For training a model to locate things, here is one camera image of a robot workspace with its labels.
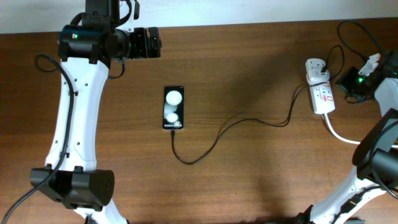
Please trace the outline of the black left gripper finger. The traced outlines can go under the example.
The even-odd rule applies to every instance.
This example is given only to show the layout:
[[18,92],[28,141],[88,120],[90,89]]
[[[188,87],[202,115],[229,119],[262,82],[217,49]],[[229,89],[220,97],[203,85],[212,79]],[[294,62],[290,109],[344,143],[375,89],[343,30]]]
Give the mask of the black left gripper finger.
[[152,44],[160,44],[161,39],[159,37],[159,28],[158,27],[150,27],[149,28],[149,34],[150,34],[150,42]]
[[151,44],[149,47],[149,58],[160,58],[161,57],[162,44]]

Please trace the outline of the black smartphone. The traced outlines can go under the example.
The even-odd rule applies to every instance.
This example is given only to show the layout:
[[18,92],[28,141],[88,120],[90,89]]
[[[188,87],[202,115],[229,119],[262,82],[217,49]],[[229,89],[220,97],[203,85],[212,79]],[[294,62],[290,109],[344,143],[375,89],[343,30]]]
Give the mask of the black smartphone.
[[166,86],[164,88],[164,130],[181,130],[184,128],[184,87]]

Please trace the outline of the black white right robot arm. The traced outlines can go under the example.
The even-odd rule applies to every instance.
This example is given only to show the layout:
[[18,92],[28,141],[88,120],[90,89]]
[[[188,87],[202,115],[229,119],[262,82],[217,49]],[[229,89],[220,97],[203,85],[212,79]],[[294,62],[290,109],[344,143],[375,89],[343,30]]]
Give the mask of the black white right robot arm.
[[299,213],[293,223],[356,223],[351,217],[372,199],[397,197],[397,51],[368,58],[335,82],[356,102],[376,100],[382,118],[357,146],[349,176],[326,199]]

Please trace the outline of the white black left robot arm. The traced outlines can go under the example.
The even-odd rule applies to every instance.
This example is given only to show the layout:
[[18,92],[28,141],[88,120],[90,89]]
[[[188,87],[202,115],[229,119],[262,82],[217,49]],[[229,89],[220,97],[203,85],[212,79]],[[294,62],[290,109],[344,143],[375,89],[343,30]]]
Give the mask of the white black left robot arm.
[[140,5],[128,1],[87,1],[58,35],[62,88],[50,152],[42,168],[31,170],[30,182],[54,202],[81,215],[86,223],[126,223],[113,199],[114,173],[97,169],[95,137],[104,84],[112,61],[160,57],[156,27],[129,30]]

